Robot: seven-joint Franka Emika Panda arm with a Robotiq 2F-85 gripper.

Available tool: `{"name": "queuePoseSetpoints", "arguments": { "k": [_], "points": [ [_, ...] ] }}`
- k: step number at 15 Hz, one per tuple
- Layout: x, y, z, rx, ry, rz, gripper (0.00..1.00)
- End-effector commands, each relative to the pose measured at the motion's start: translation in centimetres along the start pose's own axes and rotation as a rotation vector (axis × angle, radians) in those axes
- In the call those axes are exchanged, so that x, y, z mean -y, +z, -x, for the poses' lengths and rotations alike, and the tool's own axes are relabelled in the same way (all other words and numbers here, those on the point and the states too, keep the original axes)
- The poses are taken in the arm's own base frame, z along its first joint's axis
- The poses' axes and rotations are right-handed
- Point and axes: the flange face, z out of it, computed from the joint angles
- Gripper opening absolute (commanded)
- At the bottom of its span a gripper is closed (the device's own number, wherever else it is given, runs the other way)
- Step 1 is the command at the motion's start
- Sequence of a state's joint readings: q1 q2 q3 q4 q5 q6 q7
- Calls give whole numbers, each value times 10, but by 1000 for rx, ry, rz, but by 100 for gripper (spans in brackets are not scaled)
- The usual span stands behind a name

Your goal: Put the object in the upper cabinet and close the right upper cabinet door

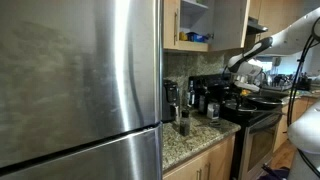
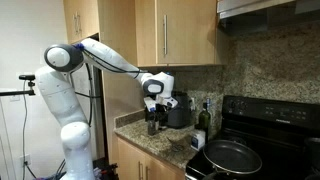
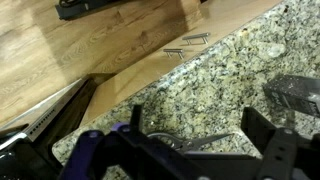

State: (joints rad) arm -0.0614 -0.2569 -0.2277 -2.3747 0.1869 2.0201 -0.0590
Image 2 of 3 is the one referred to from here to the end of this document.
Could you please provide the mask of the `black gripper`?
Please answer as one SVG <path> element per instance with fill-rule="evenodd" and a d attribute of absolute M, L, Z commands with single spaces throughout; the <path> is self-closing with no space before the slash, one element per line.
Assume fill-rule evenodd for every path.
<path fill-rule="evenodd" d="M 159 132 L 160 126 L 165 126 L 168 121 L 168 111 L 163 105 L 156 105 L 156 109 L 149 112 L 147 108 L 144 109 L 145 121 L 155 119 L 155 130 Z M 154 121 L 148 121 L 148 135 L 154 135 Z"/>

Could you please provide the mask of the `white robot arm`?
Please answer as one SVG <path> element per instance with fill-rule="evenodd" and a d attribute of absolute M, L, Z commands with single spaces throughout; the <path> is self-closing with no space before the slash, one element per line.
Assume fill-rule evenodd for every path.
<path fill-rule="evenodd" d="M 173 108 L 174 77 L 153 75 L 127 62 L 118 52 L 92 38 L 78 44 L 56 44 L 44 53 L 46 65 L 35 72 L 38 89 L 50 112 L 61 126 L 66 174 L 60 180 L 96 180 L 91 153 L 89 123 L 67 76 L 83 64 L 101 70 L 126 74 L 137 80 L 147 94 L 144 102 L 150 112 L 158 105 Z"/>

